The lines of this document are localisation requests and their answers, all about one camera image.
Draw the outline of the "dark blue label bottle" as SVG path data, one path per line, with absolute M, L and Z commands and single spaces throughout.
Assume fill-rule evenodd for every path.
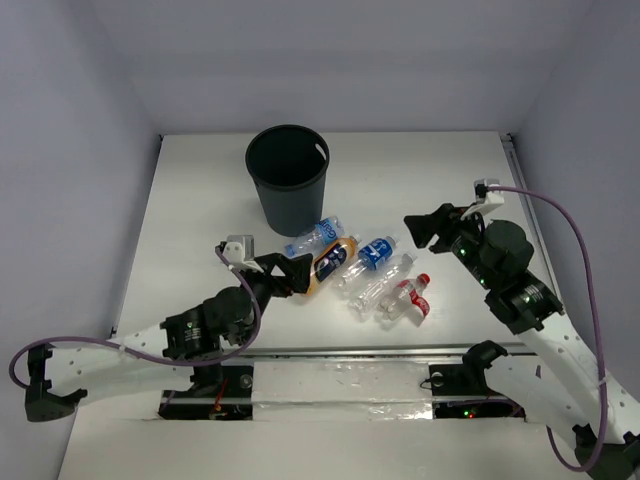
M 374 238 L 360 248 L 333 284 L 334 292 L 346 298 L 362 284 L 374 278 L 397 250 L 400 238 L 386 235 Z

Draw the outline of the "orange drink bottle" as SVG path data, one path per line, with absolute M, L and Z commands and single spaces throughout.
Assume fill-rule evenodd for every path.
M 357 234 L 340 237 L 314 258 L 310 270 L 309 288 L 304 296 L 313 295 L 348 260 L 351 260 L 360 243 L 361 237 Z

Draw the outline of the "light blue label water bottle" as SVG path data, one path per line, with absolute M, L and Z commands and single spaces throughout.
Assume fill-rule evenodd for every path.
M 317 254 L 340 238 L 344 227 L 337 216 L 327 217 L 315 224 L 309 233 L 294 239 L 284 247 L 284 254 L 294 258 L 305 254 Z

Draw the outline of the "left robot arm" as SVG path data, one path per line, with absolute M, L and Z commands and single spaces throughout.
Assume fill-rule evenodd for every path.
M 151 390 L 215 392 L 222 364 L 257 339 L 272 298 L 306 292 L 313 257 L 250 257 L 237 242 L 215 253 L 238 283 L 157 325 L 109 340 L 50 337 L 27 349 L 24 407 L 31 423 L 74 414 L 96 401 Z

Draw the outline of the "red cap cola bottle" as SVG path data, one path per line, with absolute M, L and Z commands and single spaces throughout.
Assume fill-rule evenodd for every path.
M 430 282 L 426 273 L 399 282 L 378 304 L 382 319 L 393 322 L 407 319 L 420 326 L 430 312 L 430 305 L 423 297 Z

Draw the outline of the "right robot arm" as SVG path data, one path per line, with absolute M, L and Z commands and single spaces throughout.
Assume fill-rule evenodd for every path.
M 486 223 L 474 206 L 450 203 L 404 223 L 416 247 L 451 253 L 486 290 L 490 312 L 548 369 L 536 376 L 492 341 L 471 347 L 460 368 L 470 391 L 490 390 L 525 412 L 573 449 L 593 479 L 639 476 L 639 403 L 578 335 L 558 297 L 533 275 L 533 245 L 507 220 Z

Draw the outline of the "clear unlabelled plastic bottle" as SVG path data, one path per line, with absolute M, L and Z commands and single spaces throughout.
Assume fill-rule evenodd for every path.
M 393 256 L 348 301 L 348 308 L 359 322 L 366 322 L 377 308 L 380 300 L 410 273 L 416 256 L 403 253 Z

